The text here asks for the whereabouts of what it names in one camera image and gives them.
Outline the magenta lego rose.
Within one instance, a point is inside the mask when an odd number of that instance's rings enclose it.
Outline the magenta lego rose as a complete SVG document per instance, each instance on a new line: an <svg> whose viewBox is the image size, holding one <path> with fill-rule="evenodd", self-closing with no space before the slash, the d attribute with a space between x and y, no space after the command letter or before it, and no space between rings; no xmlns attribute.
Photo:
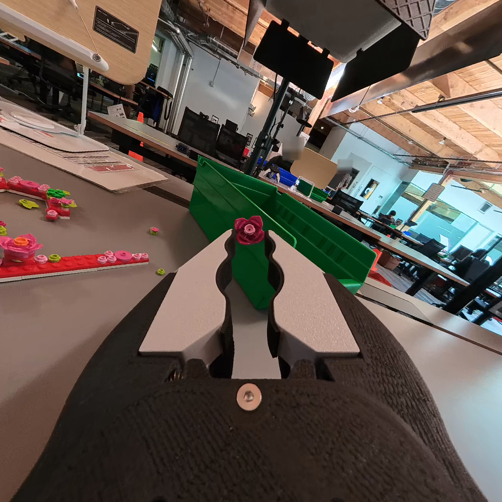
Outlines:
<svg viewBox="0 0 502 502"><path fill-rule="evenodd" d="M235 220L236 241L243 246L251 246L262 242L265 238L263 221L260 216L244 217Z"/></svg>

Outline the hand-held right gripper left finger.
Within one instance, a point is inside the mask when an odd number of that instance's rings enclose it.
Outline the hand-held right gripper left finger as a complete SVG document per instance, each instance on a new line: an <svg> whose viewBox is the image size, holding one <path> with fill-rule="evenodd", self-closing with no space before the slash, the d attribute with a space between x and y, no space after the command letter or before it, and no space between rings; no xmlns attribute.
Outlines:
<svg viewBox="0 0 502 502"><path fill-rule="evenodd" d="M202 360L215 378L233 372L235 343L230 299L235 231L227 230L181 266L139 347L139 354L167 355L185 365Z"/></svg>

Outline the blue plastic bins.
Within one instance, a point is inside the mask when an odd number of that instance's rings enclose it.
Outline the blue plastic bins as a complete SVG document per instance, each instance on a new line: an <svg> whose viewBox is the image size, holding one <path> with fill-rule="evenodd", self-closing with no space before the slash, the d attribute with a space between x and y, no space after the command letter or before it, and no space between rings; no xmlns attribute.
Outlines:
<svg viewBox="0 0 502 502"><path fill-rule="evenodd" d="M262 173L267 179L291 187L297 182L297 177L291 173L291 166L292 161L285 160L279 155L265 162Z"/></svg>

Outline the overhead light panel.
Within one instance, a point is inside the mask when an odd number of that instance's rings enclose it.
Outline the overhead light panel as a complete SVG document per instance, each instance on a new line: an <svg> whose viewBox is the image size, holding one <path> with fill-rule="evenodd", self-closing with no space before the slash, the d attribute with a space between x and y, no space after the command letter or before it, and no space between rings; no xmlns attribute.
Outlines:
<svg viewBox="0 0 502 502"><path fill-rule="evenodd" d="M435 1L249 1L243 45L264 11L271 21L254 59L321 98L333 62L344 70L337 101L406 70L426 40Z"/></svg>

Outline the large red lego heart section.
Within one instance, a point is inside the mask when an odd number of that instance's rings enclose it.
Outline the large red lego heart section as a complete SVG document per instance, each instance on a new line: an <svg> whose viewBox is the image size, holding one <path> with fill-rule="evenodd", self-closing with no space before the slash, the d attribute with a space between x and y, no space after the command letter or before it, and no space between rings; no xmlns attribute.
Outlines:
<svg viewBox="0 0 502 502"><path fill-rule="evenodd" d="M45 205L47 222L68 220L71 210L77 207L69 192L19 176L5 178L1 168L1 193L3 192L23 196L22 199L35 203L40 201ZM9 236L5 223L1 221L1 283L120 269L146 265L150 261L147 253L133 254L127 250L61 256L41 254L42 247L41 242L32 234Z"/></svg>

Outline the large green plastic bin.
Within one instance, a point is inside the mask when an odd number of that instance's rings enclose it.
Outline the large green plastic bin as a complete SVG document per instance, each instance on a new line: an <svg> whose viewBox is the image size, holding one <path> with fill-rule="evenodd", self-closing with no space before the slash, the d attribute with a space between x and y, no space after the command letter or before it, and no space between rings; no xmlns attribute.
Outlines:
<svg viewBox="0 0 502 502"><path fill-rule="evenodd" d="M189 211L210 240L235 228L238 218L259 216L296 250L355 294L376 254L290 195L264 181L198 157Z"/></svg>

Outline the black tripod pole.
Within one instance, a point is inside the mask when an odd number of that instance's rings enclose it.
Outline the black tripod pole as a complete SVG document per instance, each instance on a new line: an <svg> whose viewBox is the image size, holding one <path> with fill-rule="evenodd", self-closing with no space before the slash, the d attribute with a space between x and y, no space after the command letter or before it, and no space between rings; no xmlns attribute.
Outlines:
<svg viewBox="0 0 502 502"><path fill-rule="evenodd" d="M260 155L266 150L270 143L271 130L273 128L274 120L276 119L280 105L286 96L290 82L283 78L278 91L274 95L272 107L267 115L266 121L254 144L254 149L250 159L246 162L245 173L249 176L254 176L254 171L259 162Z"/></svg>

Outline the small green bin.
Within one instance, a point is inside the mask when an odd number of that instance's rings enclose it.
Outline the small green bin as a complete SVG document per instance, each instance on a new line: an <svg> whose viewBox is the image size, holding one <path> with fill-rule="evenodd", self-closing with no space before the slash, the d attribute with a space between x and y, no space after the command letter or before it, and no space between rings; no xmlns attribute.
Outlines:
<svg viewBox="0 0 502 502"><path fill-rule="evenodd" d="M302 176L297 178L295 187L302 195L319 203L325 202L329 195L325 190L316 188L312 181Z"/></svg>

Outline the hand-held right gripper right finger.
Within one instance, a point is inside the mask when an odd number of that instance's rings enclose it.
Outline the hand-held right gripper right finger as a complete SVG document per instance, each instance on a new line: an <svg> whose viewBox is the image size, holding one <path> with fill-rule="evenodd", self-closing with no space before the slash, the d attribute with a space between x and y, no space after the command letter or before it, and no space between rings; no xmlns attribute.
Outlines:
<svg viewBox="0 0 502 502"><path fill-rule="evenodd" d="M267 343L282 378L299 361L313 367L325 359L361 355L323 270L272 230L266 231L267 281L273 288Z"/></svg>

